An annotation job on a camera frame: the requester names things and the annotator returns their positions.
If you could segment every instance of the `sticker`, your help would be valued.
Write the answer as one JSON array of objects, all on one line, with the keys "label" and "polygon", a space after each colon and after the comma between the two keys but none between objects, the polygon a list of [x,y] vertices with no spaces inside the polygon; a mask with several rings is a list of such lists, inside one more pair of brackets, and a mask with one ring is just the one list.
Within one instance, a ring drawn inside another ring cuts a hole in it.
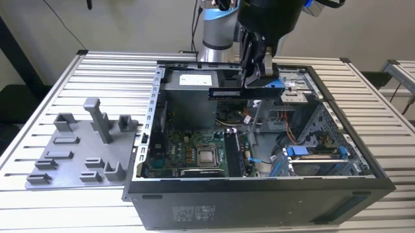
[{"label": "sticker", "polygon": [[251,122],[252,117],[247,116],[244,119],[244,123],[248,124]]},{"label": "sticker", "polygon": [[214,96],[240,96],[239,91],[215,91]]},{"label": "sticker", "polygon": [[214,221],[216,206],[174,206],[172,211],[175,222]]},{"label": "sticker", "polygon": [[286,86],[296,86],[296,84],[292,82],[286,82]]},{"label": "sticker", "polygon": [[199,74],[183,74],[180,75],[179,85],[212,86],[212,76]]}]

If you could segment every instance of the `black cable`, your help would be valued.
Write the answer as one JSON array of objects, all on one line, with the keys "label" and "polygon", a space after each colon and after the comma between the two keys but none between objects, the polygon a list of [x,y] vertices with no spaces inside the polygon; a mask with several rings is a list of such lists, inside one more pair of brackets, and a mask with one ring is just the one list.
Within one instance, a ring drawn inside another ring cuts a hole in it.
[{"label": "black cable", "polygon": [[339,2],[335,2],[332,0],[315,0],[315,1],[330,8],[340,8],[346,2],[346,0],[339,0]]},{"label": "black cable", "polygon": [[395,97],[395,95],[396,95],[396,92],[398,92],[399,88],[400,88],[400,84],[398,85],[398,87],[396,87],[396,89],[395,89],[395,92],[394,92],[394,94],[392,94],[392,97],[391,97],[391,100],[390,100],[390,102],[392,102],[392,100],[394,100],[394,97]]},{"label": "black cable", "polygon": [[65,30],[71,33],[71,35],[73,36],[73,38],[77,40],[80,46],[81,46],[84,49],[87,49],[85,46],[83,45],[83,43],[80,42],[80,40],[77,39],[77,37],[73,35],[73,33],[71,32],[71,30],[67,28],[67,26],[65,26],[63,20],[60,19],[59,15],[56,14],[56,12],[55,12],[53,8],[51,7],[49,3],[47,2],[47,0],[43,0],[43,1],[44,1],[44,3],[47,4],[47,6],[49,7],[49,9],[51,9],[51,11],[53,12],[53,14],[56,15],[59,21],[61,22],[61,24],[63,24],[63,26],[64,26],[64,28],[65,28]]},{"label": "black cable", "polygon": [[196,17],[198,1],[199,1],[199,0],[195,0],[194,17],[192,17],[192,28],[191,28],[192,41],[191,41],[191,44],[190,44],[190,49],[191,49],[192,52],[194,52],[194,46],[195,46],[195,41],[194,41],[194,38],[195,38],[195,35],[194,35],[194,27],[195,27],[195,17]]},{"label": "black cable", "polygon": [[278,148],[283,149],[283,146],[280,145],[280,141],[287,137],[286,133],[280,133],[275,138],[275,146],[271,150],[271,156],[275,154]]},{"label": "black cable", "polygon": [[195,51],[196,51],[196,46],[195,46],[195,34],[196,34],[196,29],[198,29],[198,25],[199,25],[199,18],[200,18],[202,12],[203,12],[203,8],[199,7],[195,29],[192,30],[192,46],[194,46],[194,48],[195,48]]},{"label": "black cable", "polygon": [[402,115],[404,115],[407,113],[410,106],[411,106],[411,104],[408,103],[407,106],[403,109]]}]

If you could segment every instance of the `white wall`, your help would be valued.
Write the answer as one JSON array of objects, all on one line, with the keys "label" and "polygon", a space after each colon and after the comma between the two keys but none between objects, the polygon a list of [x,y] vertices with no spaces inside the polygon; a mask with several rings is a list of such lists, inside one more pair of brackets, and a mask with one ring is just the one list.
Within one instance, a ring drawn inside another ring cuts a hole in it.
[{"label": "white wall", "polygon": [[[48,0],[89,50],[178,52],[190,49],[194,0]],[[360,70],[387,59],[415,60],[415,1],[347,0],[319,18],[302,14],[282,55],[348,57]],[[80,46],[41,0],[3,0],[0,14],[48,83]],[[196,47],[202,46],[202,24]]]},{"label": "white wall", "polygon": [[414,43],[414,0],[347,0],[319,18],[300,15],[283,55],[347,57],[360,70],[378,71],[387,59],[415,60]]},{"label": "white wall", "polygon": [[0,91],[11,84],[24,84],[24,82],[0,50]]},{"label": "white wall", "polygon": [[[194,0],[93,0],[92,11],[85,0],[48,3],[89,50],[190,50]],[[1,0],[0,14],[43,80],[53,83],[80,45],[41,0]]]}]

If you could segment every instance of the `metal frame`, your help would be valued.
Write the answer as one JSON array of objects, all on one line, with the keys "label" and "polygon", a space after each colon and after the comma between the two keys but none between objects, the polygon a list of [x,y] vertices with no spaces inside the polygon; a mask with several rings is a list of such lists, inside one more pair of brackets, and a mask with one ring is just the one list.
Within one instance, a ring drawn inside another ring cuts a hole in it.
[{"label": "metal frame", "polygon": [[165,70],[163,68],[156,68],[156,71],[155,71],[155,77],[153,77],[153,82],[152,82],[151,91],[149,91],[149,98],[148,98],[148,103],[147,103],[145,120],[144,120],[144,124],[141,128],[141,135],[144,135],[145,138],[143,138],[141,136],[139,140],[137,151],[136,151],[137,158],[135,159],[133,174],[137,173],[137,169],[141,167],[141,163],[147,159],[148,145],[149,145],[149,139],[151,139],[151,130],[152,130],[153,121],[155,121],[153,118],[155,118],[155,113],[156,113],[157,97],[159,97],[161,78],[164,77],[164,71]]},{"label": "metal frame", "polygon": [[0,49],[17,71],[27,88],[33,96],[41,100],[45,95],[45,85],[36,73],[36,70],[20,48],[20,45],[11,33],[7,24],[0,17]]},{"label": "metal frame", "polygon": [[388,60],[382,71],[390,73],[415,95],[415,62]]},{"label": "metal frame", "polygon": [[[65,228],[65,232],[79,232],[79,227],[84,227],[84,232],[144,231],[132,204],[120,200],[121,190],[117,187],[24,191],[25,175],[32,170],[33,160],[40,157],[43,146],[52,134],[49,124],[56,112],[63,109],[75,111],[75,117],[85,119],[77,106],[81,106],[87,95],[100,94],[104,99],[103,106],[107,107],[105,111],[112,117],[115,114],[128,114],[131,113],[128,111],[133,111],[135,119],[141,122],[143,116],[137,115],[137,112],[141,113],[143,102],[137,93],[139,89],[152,82],[156,60],[194,59],[194,54],[116,52],[89,52],[85,56],[76,56],[0,157],[0,200],[7,200],[0,204],[1,229],[36,228],[44,232],[44,228]],[[290,231],[414,232],[414,129],[407,127],[407,121],[388,105],[366,78],[339,59],[276,57],[274,62],[314,67],[356,133],[396,185],[395,192],[340,226],[290,227],[292,228]],[[356,94],[347,92],[351,89],[366,90]],[[252,228],[243,231],[286,232],[287,227]]]}]

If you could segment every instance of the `motherboard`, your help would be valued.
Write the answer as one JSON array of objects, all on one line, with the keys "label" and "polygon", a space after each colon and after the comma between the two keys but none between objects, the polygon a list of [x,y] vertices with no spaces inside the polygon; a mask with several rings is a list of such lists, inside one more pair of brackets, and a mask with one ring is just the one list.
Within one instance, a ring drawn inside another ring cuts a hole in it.
[{"label": "motherboard", "polygon": [[[224,132],[211,131],[168,132],[165,156],[152,158],[149,177],[204,177],[206,173],[211,173],[211,177],[228,177],[230,168],[240,167],[240,164],[239,162],[232,164],[234,160],[228,160],[224,136]],[[254,165],[248,161],[252,151],[244,133],[238,134],[238,144],[240,151],[238,161],[243,163],[243,174],[250,176],[254,174]]]}]

